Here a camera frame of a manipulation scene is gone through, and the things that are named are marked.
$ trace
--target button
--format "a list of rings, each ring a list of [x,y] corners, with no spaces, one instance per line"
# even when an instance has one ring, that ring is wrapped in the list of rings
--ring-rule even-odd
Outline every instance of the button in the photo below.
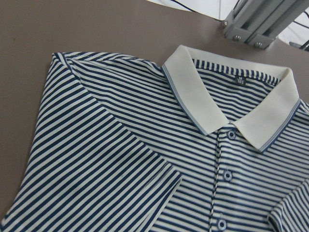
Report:
[[[232,180],[232,172],[229,170],[225,170],[223,172],[223,178],[225,181],[230,182]]]
[[[229,139],[235,139],[236,138],[236,133],[235,131],[231,130],[227,132],[227,136]]]
[[[218,221],[218,229],[220,231],[224,231],[226,229],[226,221],[224,219],[220,219]]]

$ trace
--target collar with blue trim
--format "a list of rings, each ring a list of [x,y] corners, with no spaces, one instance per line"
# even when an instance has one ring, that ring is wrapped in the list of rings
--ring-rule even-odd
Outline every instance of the collar with blue trim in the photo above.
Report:
[[[205,88],[193,59],[209,61],[218,67],[231,67],[241,73],[260,70],[280,82],[251,112],[230,122]],[[210,134],[231,123],[261,152],[280,135],[300,103],[292,70],[286,67],[227,58],[180,45],[162,69],[179,104],[202,134]]]

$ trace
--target brown table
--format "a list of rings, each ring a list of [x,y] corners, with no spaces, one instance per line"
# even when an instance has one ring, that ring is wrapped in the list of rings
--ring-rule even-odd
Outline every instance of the brown table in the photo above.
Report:
[[[25,172],[53,52],[119,52],[161,65],[178,45],[292,68],[309,102],[309,53],[274,42],[262,51],[226,40],[207,16],[146,0],[0,1],[0,217]]]

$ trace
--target screw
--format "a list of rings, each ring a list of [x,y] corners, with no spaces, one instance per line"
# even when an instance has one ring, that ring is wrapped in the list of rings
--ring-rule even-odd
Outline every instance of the screw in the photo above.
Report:
[[[254,47],[256,47],[256,48],[261,48],[262,46],[263,46],[263,43],[261,43],[261,42],[256,42],[254,44]]]
[[[226,28],[226,27],[227,27],[227,21],[224,21],[224,22],[222,23],[222,27],[223,27],[223,28]]]
[[[233,40],[234,40],[234,41],[239,41],[239,40],[241,40],[241,36],[240,36],[240,35],[235,35],[235,36],[233,37]]]

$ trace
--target short sleeve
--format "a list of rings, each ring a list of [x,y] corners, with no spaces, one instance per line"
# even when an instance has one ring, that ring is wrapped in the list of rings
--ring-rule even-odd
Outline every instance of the short sleeve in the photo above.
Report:
[[[26,173],[0,231],[148,231],[180,181],[54,54]]]
[[[275,232],[309,231],[309,179],[284,197],[267,219]]]

